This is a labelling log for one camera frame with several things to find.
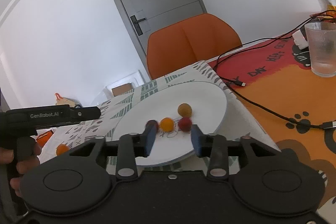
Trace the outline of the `dark red small fruit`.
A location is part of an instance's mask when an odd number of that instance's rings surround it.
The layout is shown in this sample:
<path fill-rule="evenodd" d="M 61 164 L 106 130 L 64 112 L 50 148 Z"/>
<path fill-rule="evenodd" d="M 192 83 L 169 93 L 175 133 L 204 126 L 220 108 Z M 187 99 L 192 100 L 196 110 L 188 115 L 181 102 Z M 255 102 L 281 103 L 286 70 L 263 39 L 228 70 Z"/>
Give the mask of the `dark red small fruit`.
<path fill-rule="evenodd" d="M 178 128 L 182 132 L 189 132 L 191 130 L 193 123 L 191 118 L 189 117 L 183 117 L 178 121 Z"/>

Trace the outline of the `orange tangerine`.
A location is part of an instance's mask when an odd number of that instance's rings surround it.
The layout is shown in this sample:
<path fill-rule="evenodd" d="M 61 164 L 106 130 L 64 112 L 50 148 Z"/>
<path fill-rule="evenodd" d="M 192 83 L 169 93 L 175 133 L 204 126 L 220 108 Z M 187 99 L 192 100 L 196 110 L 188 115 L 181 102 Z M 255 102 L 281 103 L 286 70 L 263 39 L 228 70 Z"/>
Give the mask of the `orange tangerine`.
<path fill-rule="evenodd" d="M 60 144 L 56 148 L 56 156 L 60 156 L 69 151 L 69 147 L 65 144 Z"/>

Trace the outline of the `white round plate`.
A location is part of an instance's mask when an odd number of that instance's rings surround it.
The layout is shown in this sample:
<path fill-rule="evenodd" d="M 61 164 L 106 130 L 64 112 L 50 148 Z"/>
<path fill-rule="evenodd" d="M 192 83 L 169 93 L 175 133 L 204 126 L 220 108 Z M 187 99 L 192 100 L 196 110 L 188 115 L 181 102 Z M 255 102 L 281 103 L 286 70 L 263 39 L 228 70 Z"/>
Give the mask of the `white round plate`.
<path fill-rule="evenodd" d="M 207 82 L 183 83 L 165 88 L 127 112 L 118 122 L 113 140 L 129 133 L 143 133 L 146 122 L 153 119 L 160 122 L 169 117 L 174 120 L 174 130 L 159 130 L 148 157 L 138 157 L 138 166 L 155 167 L 173 164 L 193 154 L 191 134 L 178 128 L 182 118 L 178 106 L 187 103 L 193 114 L 191 120 L 204 134 L 218 133 L 227 112 L 228 99 L 222 88 Z"/>

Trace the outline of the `orange red cartoon mat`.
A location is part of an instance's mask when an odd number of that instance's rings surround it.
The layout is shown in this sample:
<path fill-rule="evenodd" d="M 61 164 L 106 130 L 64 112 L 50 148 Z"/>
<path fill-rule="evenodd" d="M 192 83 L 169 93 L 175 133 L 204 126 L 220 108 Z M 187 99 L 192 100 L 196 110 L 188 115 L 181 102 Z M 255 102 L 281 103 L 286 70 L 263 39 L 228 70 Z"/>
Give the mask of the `orange red cartoon mat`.
<path fill-rule="evenodd" d="M 233 88 L 278 147 L 293 150 L 319 171 L 326 190 L 318 212 L 335 223 L 335 129 L 303 127 L 335 120 L 335 78 L 315 75 L 309 52 L 300 50 L 291 35 L 239 51 L 212 59 L 210 66 L 227 84 L 244 82 Z"/>

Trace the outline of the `dark brown small fruit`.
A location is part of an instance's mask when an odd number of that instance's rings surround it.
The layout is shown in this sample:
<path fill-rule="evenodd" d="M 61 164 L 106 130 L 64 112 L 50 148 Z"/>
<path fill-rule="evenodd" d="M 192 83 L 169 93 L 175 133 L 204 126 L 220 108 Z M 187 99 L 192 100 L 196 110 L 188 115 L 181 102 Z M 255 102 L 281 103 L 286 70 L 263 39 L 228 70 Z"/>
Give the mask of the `dark brown small fruit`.
<path fill-rule="evenodd" d="M 156 132 L 156 133 L 157 133 L 158 130 L 159 130 L 159 124 L 158 124 L 158 122 L 157 122 L 156 120 L 153 120 L 153 119 L 147 121 L 145 127 L 146 127 L 146 128 L 147 128 L 147 127 L 153 127 L 153 128 L 155 128 L 155 132 Z"/>

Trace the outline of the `patterned white tablecloth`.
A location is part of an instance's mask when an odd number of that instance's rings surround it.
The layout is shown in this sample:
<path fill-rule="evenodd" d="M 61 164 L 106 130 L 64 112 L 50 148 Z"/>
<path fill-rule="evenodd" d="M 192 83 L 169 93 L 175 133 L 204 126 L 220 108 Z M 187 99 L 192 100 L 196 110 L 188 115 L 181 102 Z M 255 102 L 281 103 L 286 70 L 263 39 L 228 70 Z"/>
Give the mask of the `patterned white tablecloth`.
<path fill-rule="evenodd" d="M 118 140 L 123 134 L 142 133 L 149 120 L 159 123 L 171 118 L 174 130 L 159 130 L 150 156 L 136 159 L 138 168 L 205 171 L 209 159 L 193 155 L 190 133 L 182 132 L 177 125 L 181 119 L 177 109 L 182 103 L 191 106 L 191 120 L 204 134 L 220 134 L 235 141 L 250 136 L 278 150 L 222 79 L 205 61 L 199 61 L 98 105 L 98 120 L 57 128 L 42 148 L 40 162 L 54 158 L 60 144 L 70 149 L 97 136 Z"/>

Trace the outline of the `white foam packaging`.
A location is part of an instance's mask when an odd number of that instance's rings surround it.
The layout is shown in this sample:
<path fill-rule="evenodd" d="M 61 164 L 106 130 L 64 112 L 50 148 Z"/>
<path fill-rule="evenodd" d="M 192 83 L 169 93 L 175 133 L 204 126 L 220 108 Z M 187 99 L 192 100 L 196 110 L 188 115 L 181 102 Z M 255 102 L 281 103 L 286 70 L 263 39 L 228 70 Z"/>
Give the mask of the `white foam packaging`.
<path fill-rule="evenodd" d="M 136 71 L 118 81 L 107 85 L 103 92 L 108 97 L 116 97 L 144 84 L 140 71 Z"/>

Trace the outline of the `clear drinking glass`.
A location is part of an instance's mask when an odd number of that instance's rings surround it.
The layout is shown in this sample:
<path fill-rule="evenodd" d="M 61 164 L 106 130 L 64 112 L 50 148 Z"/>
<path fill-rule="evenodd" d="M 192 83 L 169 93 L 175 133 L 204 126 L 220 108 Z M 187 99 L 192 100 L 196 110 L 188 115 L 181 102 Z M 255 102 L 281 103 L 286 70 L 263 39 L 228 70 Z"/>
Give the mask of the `clear drinking glass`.
<path fill-rule="evenodd" d="M 335 76 L 335 24 L 310 22 L 305 25 L 311 70 L 320 77 Z"/>

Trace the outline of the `brown cardboard box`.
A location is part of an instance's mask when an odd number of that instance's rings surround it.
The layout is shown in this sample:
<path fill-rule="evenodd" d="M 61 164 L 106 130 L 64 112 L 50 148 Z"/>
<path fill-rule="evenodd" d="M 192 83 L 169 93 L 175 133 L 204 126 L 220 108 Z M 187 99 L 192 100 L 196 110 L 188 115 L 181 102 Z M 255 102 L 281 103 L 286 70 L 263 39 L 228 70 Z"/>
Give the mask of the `brown cardboard box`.
<path fill-rule="evenodd" d="M 127 84 L 123 84 L 123 85 L 120 85 L 120 86 L 117 86 L 115 88 L 112 88 L 111 91 L 112 91 L 112 94 L 114 97 L 116 96 L 119 96 L 121 94 L 124 94 L 130 90 L 132 90 L 133 86 L 131 83 L 127 83 Z"/>

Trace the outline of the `small orange kumquat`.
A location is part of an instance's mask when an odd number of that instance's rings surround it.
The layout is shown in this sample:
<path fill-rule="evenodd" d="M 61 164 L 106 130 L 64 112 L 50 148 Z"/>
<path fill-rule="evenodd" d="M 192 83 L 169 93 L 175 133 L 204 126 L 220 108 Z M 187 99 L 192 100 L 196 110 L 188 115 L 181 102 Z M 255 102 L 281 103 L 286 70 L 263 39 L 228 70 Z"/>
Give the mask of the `small orange kumquat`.
<path fill-rule="evenodd" d="M 163 118 L 159 125 L 163 132 L 172 132 L 174 130 L 174 120 L 169 117 Z"/>

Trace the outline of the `olive brown small fruit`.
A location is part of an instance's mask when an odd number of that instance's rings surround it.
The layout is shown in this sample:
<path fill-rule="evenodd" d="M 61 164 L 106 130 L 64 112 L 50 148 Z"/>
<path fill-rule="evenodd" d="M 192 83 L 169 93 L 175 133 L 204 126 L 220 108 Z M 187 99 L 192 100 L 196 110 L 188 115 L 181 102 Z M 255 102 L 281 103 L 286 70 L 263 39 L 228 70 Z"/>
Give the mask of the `olive brown small fruit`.
<path fill-rule="evenodd" d="M 190 118 L 193 114 L 193 110 L 192 110 L 191 106 L 187 103 L 180 104 L 178 106 L 177 111 L 178 111 L 178 114 L 183 118 L 185 118 L 185 117 Z"/>

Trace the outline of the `orange chair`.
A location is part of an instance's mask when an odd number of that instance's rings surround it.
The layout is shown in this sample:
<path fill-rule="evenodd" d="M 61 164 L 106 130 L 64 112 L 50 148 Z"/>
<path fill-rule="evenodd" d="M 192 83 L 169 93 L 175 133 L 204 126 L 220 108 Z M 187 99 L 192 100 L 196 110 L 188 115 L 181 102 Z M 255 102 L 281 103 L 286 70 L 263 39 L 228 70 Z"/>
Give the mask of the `orange chair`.
<path fill-rule="evenodd" d="M 201 60 L 241 47 L 236 31 L 212 14 L 201 14 L 157 30 L 149 36 L 146 62 L 157 79 Z"/>

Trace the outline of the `white power adapter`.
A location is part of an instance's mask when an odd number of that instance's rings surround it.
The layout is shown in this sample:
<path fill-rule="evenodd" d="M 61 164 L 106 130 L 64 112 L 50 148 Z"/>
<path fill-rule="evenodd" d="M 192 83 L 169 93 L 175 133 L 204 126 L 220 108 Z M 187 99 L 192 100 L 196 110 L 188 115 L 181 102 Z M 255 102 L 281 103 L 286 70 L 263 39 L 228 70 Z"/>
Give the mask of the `white power adapter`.
<path fill-rule="evenodd" d="M 301 32 L 301 30 L 298 30 L 295 33 L 293 33 L 292 37 L 294 39 L 295 45 L 300 50 L 303 50 L 303 49 L 305 49 L 305 48 L 307 48 L 309 46 L 308 42 L 307 42 L 305 36 L 303 35 L 303 33 Z"/>

